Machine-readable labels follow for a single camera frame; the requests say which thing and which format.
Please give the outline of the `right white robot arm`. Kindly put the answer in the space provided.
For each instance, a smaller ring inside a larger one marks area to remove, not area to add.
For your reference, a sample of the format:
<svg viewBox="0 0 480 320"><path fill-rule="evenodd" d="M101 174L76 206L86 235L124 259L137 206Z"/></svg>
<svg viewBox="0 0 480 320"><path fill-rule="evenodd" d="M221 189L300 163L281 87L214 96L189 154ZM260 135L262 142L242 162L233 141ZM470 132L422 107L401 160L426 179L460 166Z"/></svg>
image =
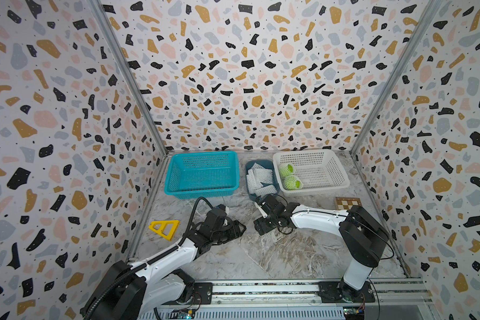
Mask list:
<svg viewBox="0 0 480 320"><path fill-rule="evenodd" d="M343 210L318 209L300 203L284 203L275 195L259 196L255 205L261 213L261 217L254 221L259 235L288 227L322 231L342 238L349 251L350 263L341 280L319 284L323 303L375 301L368 292L368 278L389 247L389 236L362 206L354 205Z"/></svg>

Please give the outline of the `white foam net sleeve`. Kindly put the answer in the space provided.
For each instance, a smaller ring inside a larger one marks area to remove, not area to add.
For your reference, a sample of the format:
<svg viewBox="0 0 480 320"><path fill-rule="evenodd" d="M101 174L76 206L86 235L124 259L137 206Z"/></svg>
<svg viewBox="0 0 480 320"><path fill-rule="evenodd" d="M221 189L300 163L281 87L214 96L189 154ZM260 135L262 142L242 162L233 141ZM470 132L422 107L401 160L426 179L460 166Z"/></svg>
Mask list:
<svg viewBox="0 0 480 320"><path fill-rule="evenodd" d="M288 175L283 180L285 190L300 190L303 188L303 182L296 175Z"/></svg>
<svg viewBox="0 0 480 320"><path fill-rule="evenodd" d="M289 177L291 175L294 175L295 174L295 169L294 169L294 172L293 173L290 173L287 169L287 164L288 163L282 163L278 166L278 170L279 170L279 176L283 179L285 179L286 177Z"/></svg>

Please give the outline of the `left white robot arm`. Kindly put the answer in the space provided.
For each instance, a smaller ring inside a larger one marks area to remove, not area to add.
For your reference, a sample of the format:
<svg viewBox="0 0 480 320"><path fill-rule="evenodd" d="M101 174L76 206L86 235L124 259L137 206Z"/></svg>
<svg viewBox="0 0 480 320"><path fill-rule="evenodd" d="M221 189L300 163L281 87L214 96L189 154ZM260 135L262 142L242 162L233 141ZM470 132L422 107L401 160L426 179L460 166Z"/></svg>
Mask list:
<svg viewBox="0 0 480 320"><path fill-rule="evenodd" d="M223 205L211 209L171 247L141 261L113 264L80 313L84 319L137 319L164 303L185 303L195 280L181 268L213 246L240 238L246 229L227 216Z"/></svg>

